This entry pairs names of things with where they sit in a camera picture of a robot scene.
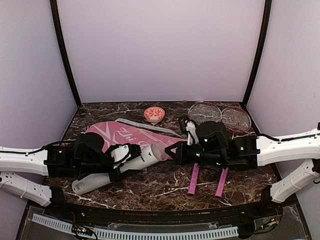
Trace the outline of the red white patterned bowl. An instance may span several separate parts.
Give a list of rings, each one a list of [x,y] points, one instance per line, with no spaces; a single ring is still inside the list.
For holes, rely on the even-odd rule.
[[[144,113],[144,118],[150,123],[159,123],[165,117],[165,111],[158,106],[147,108]]]

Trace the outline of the left black frame post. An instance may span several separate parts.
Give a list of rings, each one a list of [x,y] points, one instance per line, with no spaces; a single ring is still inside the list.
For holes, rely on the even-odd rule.
[[[76,104],[76,107],[79,108],[82,105],[82,101],[80,98],[80,94],[78,92],[75,78],[72,72],[71,64],[69,61],[69,56],[67,53],[67,48],[66,48],[66,43],[64,39],[64,34],[62,30],[62,24],[60,20],[60,14],[59,14],[59,9],[58,9],[58,1],[57,0],[50,0],[50,9],[51,9],[51,15],[52,15],[52,20],[53,20],[53,25],[54,25],[54,30],[55,30],[55,35],[58,43],[58,48],[60,51],[60,56],[62,59],[64,71],[67,77],[67,81],[74,99],[74,102]]]

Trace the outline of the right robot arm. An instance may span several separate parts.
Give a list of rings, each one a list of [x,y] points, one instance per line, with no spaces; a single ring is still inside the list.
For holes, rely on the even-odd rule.
[[[266,217],[288,197],[320,177],[320,131],[271,137],[266,134],[232,138],[223,122],[207,121],[185,131],[192,143],[178,141],[165,148],[177,165],[217,165],[232,171],[246,171],[293,160],[304,162],[284,179],[263,190],[264,199],[255,213]]]

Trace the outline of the black frame post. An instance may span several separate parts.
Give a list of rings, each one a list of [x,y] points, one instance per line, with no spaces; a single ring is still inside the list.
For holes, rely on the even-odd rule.
[[[52,15],[52,20],[53,20],[53,25],[54,25],[54,30],[55,30],[55,35],[58,43],[58,48],[60,51],[60,56],[62,59],[64,71],[67,77],[67,81],[74,99],[74,102],[76,104],[76,107],[79,108],[82,105],[82,101],[80,98],[80,94],[78,92],[75,78],[72,72],[71,64],[69,61],[69,56],[67,53],[67,48],[66,48],[66,43],[64,39],[64,34],[62,30],[62,24],[60,20],[60,14],[59,14],[59,9],[58,9],[58,1],[57,0],[50,0],[50,9],[51,9],[51,15]]]
[[[257,77],[258,69],[260,66],[264,46],[265,46],[265,41],[266,41],[266,36],[268,32],[268,26],[269,26],[269,20],[270,20],[270,15],[271,15],[271,8],[272,8],[272,0],[265,0],[264,1],[264,8],[263,8],[263,15],[262,15],[262,21],[261,21],[261,27],[260,27],[260,32],[259,32],[259,37],[258,37],[258,42],[257,42],[257,47],[254,55],[254,60],[252,63],[252,68],[251,72],[249,75],[248,83],[245,89],[245,93],[241,102],[242,108],[246,109],[247,105],[249,103],[253,87],[255,84],[255,80]]]

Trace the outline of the right red badminton racket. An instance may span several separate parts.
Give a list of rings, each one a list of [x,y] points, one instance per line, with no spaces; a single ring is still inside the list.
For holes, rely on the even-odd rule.
[[[226,128],[232,131],[233,140],[235,134],[245,133],[250,130],[252,126],[251,118],[249,114],[239,107],[227,107],[221,112],[221,122]],[[223,195],[224,187],[226,184],[229,169],[227,167],[222,169],[219,183],[215,192],[214,197],[220,199]]]

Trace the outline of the red badminton racket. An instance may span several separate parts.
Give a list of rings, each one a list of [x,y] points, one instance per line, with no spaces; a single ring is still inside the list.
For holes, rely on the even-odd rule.
[[[226,128],[232,131],[233,140],[235,134],[245,133],[250,130],[252,126],[251,118],[249,114],[239,107],[227,107],[221,112],[221,122]],[[226,184],[229,169],[227,167],[222,169],[219,183],[215,192],[214,197],[220,199],[223,195],[224,187]]]
[[[197,102],[188,110],[188,117],[190,120],[200,125],[207,121],[219,122],[222,119],[221,110],[213,103],[210,102]],[[196,192],[197,181],[199,176],[199,165],[193,165],[191,180],[188,187],[188,194],[194,195]]]

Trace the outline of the right black frame post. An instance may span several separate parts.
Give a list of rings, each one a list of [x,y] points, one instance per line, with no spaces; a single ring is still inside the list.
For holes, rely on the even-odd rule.
[[[257,47],[254,55],[254,60],[252,63],[252,68],[251,72],[249,75],[248,83],[245,89],[245,93],[241,102],[242,108],[246,109],[247,105],[249,103],[253,87],[255,84],[255,80],[257,77],[258,69],[260,66],[264,46],[265,46],[265,41],[266,41],[266,36],[268,32],[268,26],[269,26],[269,20],[270,20],[270,15],[271,15],[271,8],[272,8],[272,0],[265,0],[264,1],[264,8],[263,8],[263,15],[262,15],[262,21],[261,21],[261,27],[260,27],[260,32],[259,32],[259,37],[258,37],[258,42],[257,42]]]

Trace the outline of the pink racket bag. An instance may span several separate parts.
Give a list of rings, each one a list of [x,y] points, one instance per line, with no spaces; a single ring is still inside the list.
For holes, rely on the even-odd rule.
[[[181,138],[154,133],[146,129],[126,125],[116,121],[95,123],[85,132],[95,133],[103,138],[103,152],[106,152],[111,145],[116,144],[137,144],[143,150],[151,144],[159,145],[165,149],[168,146],[182,141]]]

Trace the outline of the left red badminton racket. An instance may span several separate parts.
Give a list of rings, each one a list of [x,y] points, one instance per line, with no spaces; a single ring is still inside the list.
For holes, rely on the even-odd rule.
[[[207,121],[219,122],[222,119],[221,110],[213,103],[210,102],[197,102],[188,110],[188,117],[190,120],[200,125]],[[188,194],[194,195],[196,192],[197,181],[199,176],[199,165],[193,165],[191,180],[188,187]]]

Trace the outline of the white shuttlecock tube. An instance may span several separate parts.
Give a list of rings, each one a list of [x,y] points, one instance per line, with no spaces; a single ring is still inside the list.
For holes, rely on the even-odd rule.
[[[151,155],[150,146],[144,148],[139,157],[118,167],[115,173],[93,173],[80,180],[73,181],[73,192],[77,195],[89,193],[110,183],[119,182],[130,175],[134,175],[137,172],[158,163],[159,161]]]

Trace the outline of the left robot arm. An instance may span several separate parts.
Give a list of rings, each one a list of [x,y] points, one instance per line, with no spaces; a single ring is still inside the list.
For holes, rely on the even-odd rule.
[[[90,174],[109,174],[112,181],[122,178],[120,167],[137,158],[142,150],[137,144],[115,144],[103,151],[105,141],[97,133],[81,133],[75,140],[49,143],[38,149],[0,149],[0,186],[21,198],[43,207],[49,205],[60,218],[71,213],[64,192],[29,181],[18,173],[51,178],[81,178]]]

